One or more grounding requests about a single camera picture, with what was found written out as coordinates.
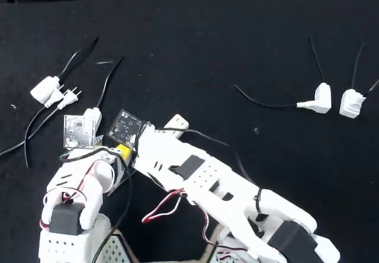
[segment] white plug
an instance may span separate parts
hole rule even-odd
[[[330,86],[325,82],[317,87],[314,100],[298,102],[297,108],[306,108],[317,113],[325,114],[332,108],[332,92]]]
[[[354,89],[346,90],[342,95],[339,114],[352,119],[358,117],[361,112],[362,103],[365,100],[366,97]]]
[[[53,78],[47,76],[30,91],[30,94],[39,103],[44,104],[50,98],[54,89],[59,87],[59,78],[57,76]]]
[[[65,95],[61,93],[60,91],[62,87],[63,85],[60,88],[54,88],[53,93],[51,94],[50,98],[44,104],[46,108],[50,108],[51,105],[62,100],[65,97]]]
[[[175,129],[188,129],[190,126],[189,122],[184,119],[179,114],[176,114],[171,118],[171,120],[168,121],[168,123],[165,125],[165,128],[175,128]],[[171,134],[177,139],[181,137],[183,134],[182,131],[162,131],[162,133]]]
[[[77,102],[78,96],[79,96],[80,93],[82,93],[82,91],[79,91],[78,94],[75,94],[74,91],[76,89],[77,89],[77,87],[75,87],[73,90],[67,90],[65,92],[65,96],[63,97],[63,100],[57,106],[57,108],[59,110],[62,110],[67,105],[70,105],[70,104],[72,104],[74,102]]]
[[[97,132],[97,129],[99,128],[100,122],[101,122],[101,112],[100,109],[97,107],[94,108],[88,108],[85,110],[83,115],[87,120],[93,119],[95,121],[95,132]]]

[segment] yellow component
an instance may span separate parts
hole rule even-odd
[[[118,145],[116,147],[116,149],[120,149],[121,150],[121,157],[126,160],[130,154],[131,154],[131,149],[128,148],[127,146],[124,146],[124,145]]]

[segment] cable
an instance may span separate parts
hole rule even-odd
[[[132,186],[130,171],[129,171],[129,168],[128,168],[127,165],[125,166],[125,169],[126,169],[126,173],[128,175],[128,178],[130,179],[130,181],[129,181],[129,196],[128,196],[128,200],[127,200],[127,203],[126,203],[125,210],[121,214],[121,216],[118,218],[116,224],[112,227],[112,229],[108,232],[107,236],[104,238],[104,240],[100,244],[99,248],[96,251],[96,254],[95,254],[94,258],[92,259],[92,263],[96,263],[97,258],[99,257],[99,255],[100,255],[102,249],[104,248],[104,246],[107,244],[109,238],[113,235],[113,233],[116,231],[116,229],[119,227],[119,225],[121,224],[121,222],[123,221],[123,219],[126,217],[126,215],[128,213],[128,210],[129,210],[129,207],[130,207],[130,203],[131,203],[131,194],[133,192],[133,186]]]
[[[248,96],[246,93],[244,93],[242,91],[242,89],[240,89],[236,84],[235,84],[235,88],[238,89],[239,92],[242,93],[243,96],[245,96],[248,100],[254,102],[255,104],[258,104],[260,106],[263,106],[263,107],[268,107],[268,108],[292,108],[292,107],[296,107],[296,104],[286,104],[286,105],[271,105],[271,104],[266,104],[266,103],[262,103],[260,101],[257,101],[257,100],[254,100],[253,98],[251,98],[250,96]]]
[[[63,80],[65,79],[68,74],[70,74],[75,66],[78,66],[80,65],[84,60],[85,58],[92,53],[93,49],[95,48],[97,42],[99,40],[99,37],[95,38],[94,40],[92,40],[89,44],[87,44],[86,46],[84,46],[83,48],[79,49],[78,51],[76,51],[72,57],[69,59],[69,61],[67,62],[66,66],[63,68],[63,70],[61,71],[61,73],[58,75],[58,78],[60,80]],[[76,65],[73,64],[73,60],[75,57],[77,57],[77,55],[79,55],[80,53],[84,52],[85,55],[84,57],[78,61],[78,63]]]
[[[317,52],[316,52],[316,48],[314,47],[314,44],[313,44],[312,36],[309,36],[309,43],[310,43],[310,46],[312,48],[314,59],[316,60],[316,63],[317,63],[317,68],[319,69],[321,80],[322,80],[322,82],[325,82],[325,76],[324,76],[324,73],[322,72],[320,60],[319,60],[319,57],[317,56]]]
[[[25,137],[24,137],[24,156],[25,156],[25,164],[26,167],[29,169],[29,163],[28,163],[28,153],[27,153],[27,141],[28,141],[28,134],[31,126],[33,125],[34,121],[37,119],[37,117],[46,109],[46,107],[42,107],[38,112],[34,115],[34,117],[30,120],[28,127],[25,131]]]
[[[158,204],[158,206],[156,206],[156,208],[154,210],[152,210],[150,213],[148,213],[147,215],[145,215],[141,222],[142,223],[148,223],[154,219],[157,219],[158,217],[162,217],[162,216],[168,216],[170,214],[174,214],[175,211],[177,210],[178,206],[179,206],[179,203],[180,203],[180,199],[181,199],[181,195],[179,196],[179,199],[178,201],[176,202],[176,205],[174,207],[174,209],[172,209],[171,211],[169,211],[168,213],[161,213],[161,214],[156,214],[154,215],[158,210],[159,208],[165,204],[170,198],[172,198],[173,196],[177,195],[177,194],[180,194],[180,193],[183,193],[183,188],[181,189],[177,189],[171,193],[169,193],[165,198],[163,198],[163,200]]]
[[[104,87],[102,89],[102,93],[100,95],[99,101],[96,104],[97,108],[100,109],[101,103],[102,103],[102,101],[104,99],[105,92],[107,91],[107,88],[108,88],[109,80],[111,79],[111,77],[113,76],[113,74],[116,72],[118,66],[121,64],[121,62],[123,61],[123,59],[124,59],[124,56],[120,57],[119,60],[116,62],[116,64],[113,66],[113,68],[109,71],[109,73],[107,75],[107,78],[105,79]]]
[[[209,245],[213,245],[215,247],[219,247],[219,248],[226,248],[226,249],[230,249],[230,250],[235,250],[235,251],[247,251],[246,248],[243,248],[243,247],[230,247],[230,246],[226,246],[226,245],[218,245],[218,244],[215,244],[215,243],[212,243],[212,241],[210,241],[207,237],[207,229],[208,229],[208,226],[209,226],[209,217],[208,217],[208,214],[207,212],[200,206],[198,206],[204,213],[204,220],[205,220],[205,223],[204,223],[204,227],[203,227],[203,232],[202,232],[202,236],[203,236],[203,239],[205,240],[205,242],[207,242]]]
[[[374,85],[363,96],[364,97],[369,96],[369,94],[371,94],[376,89],[376,87],[378,87],[378,84],[379,84],[379,79],[376,81],[376,83],[374,83]]]
[[[41,124],[35,129],[34,132],[32,132],[30,134],[30,136],[28,137],[28,140],[30,140],[31,138],[33,138],[37,133],[38,131],[43,127],[43,125],[46,124],[46,122],[58,111],[58,109],[55,109],[50,115],[48,115],[42,122]],[[14,150],[18,149],[19,147],[21,147],[22,145],[24,144],[24,142],[21,142],[21,143],[18,143],[17,145],[9,148],[9,149],[6,149],[2,152],[0,152],[0,157],[3,156],[3,155],[6,155],[7,153],[10,153],[10,152],[13,152]]]
[[[358,62],[359,62],[359,57],[361,56],[361,53],[364,49],[364,47],[366,46],[366,43],[365,42],[362,42],[361,43],[361,47],[359,48],[358,50],[358,53],[356,54],[356,58],[355,58],[355,64],[354,64],[354,71],[353,71],[353,76],[351,78],[351,88],[354,88],[354,85],[355,85],[355,77],[356,77],[356,70],[358,69]]]
[[[216,142],[216,143],[219,143],[220,145],[223,145],[223,146],[227,146],[229,148],[232,149],[233,151],[233,154],[235,156],[235,159],[236,159],[236,163],[237,163],[237,166],[239,167],[239,170],[241,171],[242,175],[248,180],[250,181],[251,183],[254,184],[253,180],[250,178],[249,174],[246,172],[245,168],[243,167],[243,164],[242,164],[242,161],[241,161],[241,157],[239,156],[239,154],[237,153],[236,150],[234,150],[232,148],[232,146],[230,146],[229,144],[225,143],[225,142],[222,142],[221,140],[217,140],[217,139],[214,139],[213,137],[210,137],[200,131],[195,131],[195,130],[191,130],[191,129],[176,129],[176,128],[158,128],[156,129],[158,131],[177,131],[177,132],[184,132],[184,133],[195,133],[195,134],[198,134],[199,136],[202,136],[208,140],[211,140],[213,142]]]

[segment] black circuit board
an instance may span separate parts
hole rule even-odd
[[[132,149],[136,134],[138,134],[142,124],[143,122],[140,119],[125,110],[121,110],[107,135],[116,142]]]

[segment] robotic hand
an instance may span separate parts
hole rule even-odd
[[[185,194],[190,204],[203,210],[206,223],[209,214],[225,227],[216,245],[222,258],[233,256],[246,263],[339,261],[331,241],[314,234],[317,223],[311,215],[242,178],[204,150],[181,142],[180,130],[187,128],[188,122],[179,115],[165,129],[141,125],[128,139],[136,150],[132,166],[164,190],[173,190],[171,194]],[[111,229],[108,218],[98,212],[102,194],[121,183],[124,169],[118,163],[116,174],[111,164],[123,152],[104,148],[88,156],[90,151],[72,150],[68,159],[83,158],[63,164],[47,187],[40,223],[41,262],[92,262]],[[55,245],[52,251],[54,242],[63,245]],[[102,251],[97,263],[117,262],[108,260],[107,251]]]

